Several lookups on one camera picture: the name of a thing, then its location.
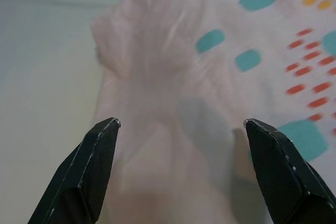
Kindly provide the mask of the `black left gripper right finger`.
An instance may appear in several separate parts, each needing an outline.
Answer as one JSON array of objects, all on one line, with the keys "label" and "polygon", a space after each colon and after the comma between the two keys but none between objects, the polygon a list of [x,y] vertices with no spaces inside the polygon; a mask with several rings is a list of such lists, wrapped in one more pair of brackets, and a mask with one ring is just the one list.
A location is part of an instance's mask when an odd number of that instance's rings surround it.
[{"label": "black left gripper right finger", "polygon": [[274,224],[336,224],[336,197],[294,143],[256,119],[244,122],[258,185]]}]

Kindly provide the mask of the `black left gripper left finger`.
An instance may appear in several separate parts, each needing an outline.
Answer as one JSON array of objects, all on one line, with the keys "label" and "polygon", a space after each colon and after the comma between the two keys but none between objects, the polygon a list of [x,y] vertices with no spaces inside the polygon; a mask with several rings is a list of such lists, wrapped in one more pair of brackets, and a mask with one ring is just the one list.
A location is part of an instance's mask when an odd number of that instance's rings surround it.
[{"label": "black left gripper left finger", "polygon": [[86,133],[57,168],[28,224],[96,224],[120,126],[108,118]]}]

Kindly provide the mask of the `white bedsheet with colourful dots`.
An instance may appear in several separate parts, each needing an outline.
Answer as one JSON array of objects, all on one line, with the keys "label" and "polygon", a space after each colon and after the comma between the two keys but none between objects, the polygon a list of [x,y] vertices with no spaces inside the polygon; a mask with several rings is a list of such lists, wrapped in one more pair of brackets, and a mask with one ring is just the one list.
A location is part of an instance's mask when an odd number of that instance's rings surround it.
[{"label": "white bedsheet with colourful dots", "polygon": [[336,194],[336,0],[218,1],[233,11],[230,30],[197,48],[228,41],[243,129],[247,119],[278,129]]}]

